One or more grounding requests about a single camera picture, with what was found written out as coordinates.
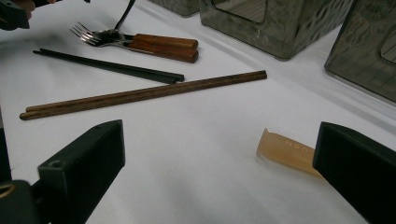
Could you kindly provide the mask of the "black handled spoon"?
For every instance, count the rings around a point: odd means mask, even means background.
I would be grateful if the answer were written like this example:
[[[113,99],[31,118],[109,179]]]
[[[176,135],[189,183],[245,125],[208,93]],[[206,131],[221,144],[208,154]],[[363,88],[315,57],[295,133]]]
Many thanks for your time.
[[[127,8],[123,12],[122,16],[116,23],[115,27],[112,29],[107,29],[104,31],[94,32],[95,35],[99,36],[103,39],[116,39],[121,40],[124,38],[123,34],[120,31],[122,24],[124,23],[125,19],[128,17],[132,7],[134,6],[135,0],[130,0]]]

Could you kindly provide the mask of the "translucent grey plastic bin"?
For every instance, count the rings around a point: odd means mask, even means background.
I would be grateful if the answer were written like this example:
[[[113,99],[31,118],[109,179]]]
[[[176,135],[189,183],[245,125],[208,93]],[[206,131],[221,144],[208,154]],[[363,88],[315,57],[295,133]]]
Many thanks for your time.
[[[189,17],[200,10],[199,0],[149,0],[150,2],[164,7],[174,13]]]
[[[199,0],[204,26],[289,60],[343,23],[353,0]]]
[[[396,0],[354,0],[325,69],[396,104]]]

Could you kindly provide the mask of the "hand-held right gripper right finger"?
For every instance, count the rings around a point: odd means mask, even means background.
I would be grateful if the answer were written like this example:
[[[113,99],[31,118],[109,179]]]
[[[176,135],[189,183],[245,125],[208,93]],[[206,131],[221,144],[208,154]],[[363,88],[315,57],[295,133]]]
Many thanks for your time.
[[[370,224],[396,224],[396,151],[323,122],[313,167]]]

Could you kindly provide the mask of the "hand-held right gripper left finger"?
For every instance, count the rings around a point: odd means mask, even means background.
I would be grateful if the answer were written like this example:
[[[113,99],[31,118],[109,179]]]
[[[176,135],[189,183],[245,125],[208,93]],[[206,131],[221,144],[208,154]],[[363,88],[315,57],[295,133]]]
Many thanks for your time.
[[[90,128],[38,166],[50,224],[85,224],[125,165],[120,119]]]

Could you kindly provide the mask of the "wooden handled metal fork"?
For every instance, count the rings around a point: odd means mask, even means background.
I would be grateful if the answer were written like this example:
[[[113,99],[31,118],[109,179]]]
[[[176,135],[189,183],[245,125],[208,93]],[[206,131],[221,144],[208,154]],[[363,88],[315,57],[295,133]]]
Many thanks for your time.
[[[197,40],[188,38],[146,34],[126,35],[119,30],[114,29],[95,32],[89,30],[80,22],[73,26],[70,31],[83,42],[95,47],[112,42],[122,42],[128,44],[138,44],[139,42],[143,42],[154,46],[166,46],[183,49],[197,49],[199,45]]]
[[[138,44],[112,42],[101,45],[98,48],[105,46],[115,46],[123,49],[128,49],[131,51],[145,53],[157,57],[163,57],[171,60],[177,60],[185,63],[195,63],[199,56],[198,48],[183,49],[183,48],[174,48],[174,47],[166,47],[166,46],[154,46],[143,42],[139,42]]]

